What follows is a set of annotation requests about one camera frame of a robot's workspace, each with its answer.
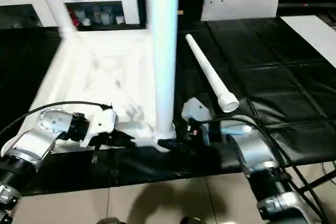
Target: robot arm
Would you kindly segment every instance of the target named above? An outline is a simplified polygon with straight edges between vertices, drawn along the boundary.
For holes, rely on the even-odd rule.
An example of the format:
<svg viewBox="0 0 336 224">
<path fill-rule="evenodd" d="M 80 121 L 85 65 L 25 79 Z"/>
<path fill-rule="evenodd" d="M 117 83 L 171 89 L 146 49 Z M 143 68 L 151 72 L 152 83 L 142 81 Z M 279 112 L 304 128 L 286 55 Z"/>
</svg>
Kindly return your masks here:
<svg viewBox="0 0 336 224">
<path fill-rule="evenodd" d="M 19 136 L 0 160 L 0 209 L 11 210 L 20 191 L 36 174 L 58 139 L 89 145 L 100 133 L 114 130 L 117 115 L 112 109 L 99 111 L 88 121 L 83 114 L 67 113 L 60 108 L 41 112 L 35 126 Z M 0 223 L 11 223 L 6 211 L 0 211 Z"/>
<path fill-rule="evenodd" d="M 280 168 L 265 136 L 244 123 L 221 121 L 220 124 L 223 140 L 236 151 L 262 219 L 271 223 L 312 224 L 303 200 L 290 187 L 290 175 Z"/>
</svg>

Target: white pvc pipe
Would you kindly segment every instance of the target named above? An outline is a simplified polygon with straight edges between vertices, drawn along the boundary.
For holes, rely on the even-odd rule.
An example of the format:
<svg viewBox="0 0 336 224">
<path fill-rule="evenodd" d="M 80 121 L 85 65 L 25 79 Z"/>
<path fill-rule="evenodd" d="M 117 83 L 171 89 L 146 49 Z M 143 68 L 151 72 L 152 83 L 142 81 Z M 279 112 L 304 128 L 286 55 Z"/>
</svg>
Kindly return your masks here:
<svg viewBox="0 0 336 224">
<path fill-rule="evenodd" d="M 218 97 L 218 104 L 220 108 L 225 112 L 234 111 L 239 106 L 239 102 L 234 94 L 232 94 L 227 87 L 224 85 L 214 68 L 211 66 L 210 62 L 205 57 L 202 50 L 199 48 L 198 44 L 194 40 L 193 36 L 187 34 L 185 36 L 189 43 L 191 50 L 193 51 L 200 67 L 202 68 L 206 78 L 208 79 L 212 89 L 214 90 L 216 96 Z"/>
<path fill-rule="evenodd" d="M 178 2 L 179 0 L 150 1 L 154 44 L 156 140 L 176 136 L 172 121 Z"/>
<path fill-rule="evenodd" d="M 73 35 L 77 29 L 73 25 L 68 10 L 61 0 L 47 0 L 58 24 L 58 30 L 62 37 Z"/>
</svg>

